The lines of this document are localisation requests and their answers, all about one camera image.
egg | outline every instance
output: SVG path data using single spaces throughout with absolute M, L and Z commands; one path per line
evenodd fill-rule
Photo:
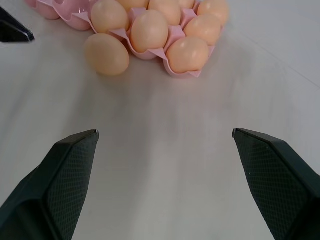
M 209 58 L 207 43 L 195 36 L 181 38 L 166 52 L 169 66 L 177 74 L 201 70 Z
M 195 0 L 178 0 L 181 8 L 192 9 L 195 4 Z
M 86 40 L 84 56 L 97 73 L 107 76 L 122 74 L 129 66 L 129 53 L 125 46 L 104 33 L 94 34 Z
M 163 13 L 169 25 L 180 24 L 181 8 L 177 0 L 150 0 L 148 9 Z
M 129 17 L 125 8 L 115 0 L 100 0 L 91 10 L 91 22 L 98 33 L 129 28 Z
M 130 41 L 138 53 L 148 49 L 163 48 L 168 40 L 169 25 L 164 15 L 156 10 L 147 10 L 132 24 Z
M 221 23 L 213 14 L 204 14 L 196 16 L 184 28 L 187 37 L 198 37 L 209 46 L 214 46 L 221 33 Z
M 197 15 L 213 14 L 224 26 L 229 18 L 229 7 L 226 0 L 204 0 L 200 3 Z
M 132 8 L 147 8 L 149 0 L 117 0 L 128 12 Z

black object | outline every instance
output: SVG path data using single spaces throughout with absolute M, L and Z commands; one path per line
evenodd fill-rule
M 26 43 L 35 39 L 32 32 L 0 7 L 0 42 Z
M 232 134 L 252 196 L 276 240 L 320 240 L 320 176 L 284 141 Z
M 71 240 L 86 199 L 99 134 L 57 142 L 0 208 L 0 240 Z

egg tray compartment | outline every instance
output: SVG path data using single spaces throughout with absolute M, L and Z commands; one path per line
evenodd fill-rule
M 25 0 L 29 6 L 35 9 L 46 19 L 56 20 L 61 18 L 70 27 L 76 30 L 86 31 L 92 28 L 95 33 L 97 33 L 97 31 L 90 20 L 89 13 L 97 1 L 98 0 Z M 146 52 L 139 53 L 134 50 L 130 42 L 129 36 L 131 33 L 132 23 L 140 14 L 146 11 L 146 8 L 144 7 L 134 7 L 128 12 L 130 21 L 130 28 L 128 31 L 126 31 L 124 28 L 115 29 L 109 31 L 109 34 L 116 37 L 120 41 L 126 40 L 132 53 L 139 59 L 152 60 L 157 57 L 163 59 L 163 64 L 166 71 L 175 78 L 198 78 L 202 70 L 187 71 L 185 73 L 173 72 L 170 68 L 169 60 L 166 57 L 166 52 L 173 43 L 186 37 L 185 33 L 183 32 L 183 28 L 197 16 L 195 12 L 197 11 L 199 4 L 200 1 L 196 0 L 193 9 L 182 8 L 181 24 L 177 26 L 169 26 L 168 40 L 164 48 L 149 49 Z M 209 58 L 214 49 L 214 46 L 209 46 Z

white surface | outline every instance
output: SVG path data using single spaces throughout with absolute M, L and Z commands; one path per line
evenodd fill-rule
M 131 57 L 111 81 L 86 65 L 90 32 L 1 5 L 36 38 L 0 45 L 0 204 L 60 139 L 99 129 L 74 240 L 272 240 L 235 127 L 287 141 L 320 173 L 320 2 L 229 0 L 199 79 Z

plastic egg carton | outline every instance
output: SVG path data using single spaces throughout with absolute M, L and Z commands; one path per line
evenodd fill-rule
M 90 12 L 93 7 L 93 5 L 98 0 L 60 0 L 63 2 L 58 2 L 58 0 L 25 0 L 25 2 L 34 8 L 39 14 L 41 14 L 43 17 L 55 20 L 55 19 L 63 19 L 70 27 L 86 31 L 92 28 L 94 32 L 95 30 L 93 24 L 90 20 Z M 169 47 L 175 43 L 177 40 L 185 38 L 186 35 L 183 31 L 185 26 L 193 19 L 195 18 L 197 9 L 200 4 L 200 0 L 196 0 L 193 9 L 183 8 L 181 10 L 181 24 L 178 26 L 169 26 L 169 34 L 168 34 L 168 40 L 164 48 L 158 48 L 158 49 L 149 49 L 146 52 L 139 53 L 136 52 L 130 42 L 130 33 L 131 33 L 131 27 L 134 20 L 143 12 L 146 11 L 144 7 L 135 7 L 132 8 L 128 12 L 129 21 L 130 21 L 130 28 L 128 31 L 123 29 L 115 29 L 109 31 L 109 34 L 113 35 L 120 41 L 126 40 L 130 50 L 132 53 L 142 60 L 152 60 L 157 57 L 163 59 L 163 64 L 167 72 L 175 77 L 175 78 L 198 78 L 201 74 L 201 70 L 198 71 L 187 71 L 185 73 L 175 73 L 172 71 L 169 65 L 169 61 L 166 57 L 166 52 L 169 49 Z M 212 55 L 215 47 L 209 46 L 209 57 Z

